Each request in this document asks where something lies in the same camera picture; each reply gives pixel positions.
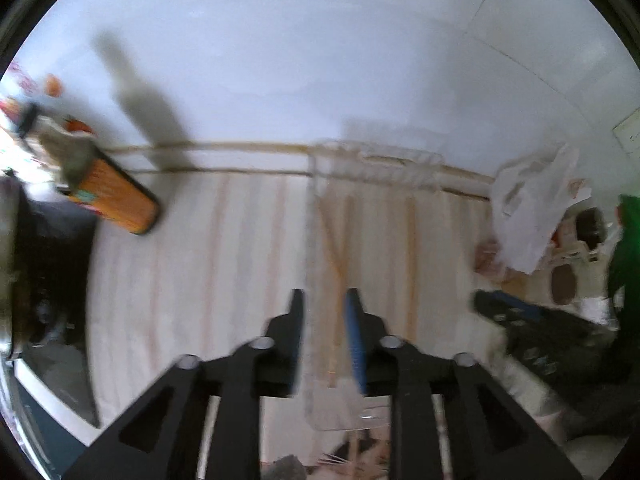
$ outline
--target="plastic bag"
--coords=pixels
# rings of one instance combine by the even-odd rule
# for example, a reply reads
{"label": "plastic bag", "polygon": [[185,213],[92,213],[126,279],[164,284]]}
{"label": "plastic bag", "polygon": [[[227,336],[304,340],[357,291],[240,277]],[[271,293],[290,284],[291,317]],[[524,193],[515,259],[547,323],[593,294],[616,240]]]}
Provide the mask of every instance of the plastic bag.
{"label": "plastic bag", "polygon": [[572,203],[578,156],[577,148],[564,144],[550,156],[537,153],[500,170],[490,198],[501,263],[526,274],[536,270]]}

